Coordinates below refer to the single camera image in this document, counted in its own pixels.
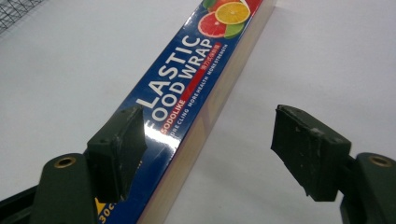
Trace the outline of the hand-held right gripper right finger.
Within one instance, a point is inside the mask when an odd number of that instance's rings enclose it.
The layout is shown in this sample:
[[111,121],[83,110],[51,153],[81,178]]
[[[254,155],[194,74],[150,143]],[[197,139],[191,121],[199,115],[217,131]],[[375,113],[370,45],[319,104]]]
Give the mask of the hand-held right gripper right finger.
[[349,155],[351,142],[302,109],[279,105],[271,149],[316,202],[343,193],[343,224],[396,224],[396,161]]

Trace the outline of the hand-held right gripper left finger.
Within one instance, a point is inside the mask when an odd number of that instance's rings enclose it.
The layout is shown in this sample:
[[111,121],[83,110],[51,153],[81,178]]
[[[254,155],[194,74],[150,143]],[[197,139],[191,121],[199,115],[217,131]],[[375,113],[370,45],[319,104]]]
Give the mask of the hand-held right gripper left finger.
[[114,113],[84,152],[44,165],[29,224],[98,224],[95,204],[128,198],[146,149],[143,107]]

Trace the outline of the blue food wrap box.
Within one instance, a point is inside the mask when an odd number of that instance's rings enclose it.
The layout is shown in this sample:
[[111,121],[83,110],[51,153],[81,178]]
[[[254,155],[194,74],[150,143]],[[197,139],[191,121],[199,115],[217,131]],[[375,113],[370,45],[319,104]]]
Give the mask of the blue food wrap box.
[[147,148],[126,201],[99,224],[163,224],[276,0],[203,0],[120,104],[142,105]]

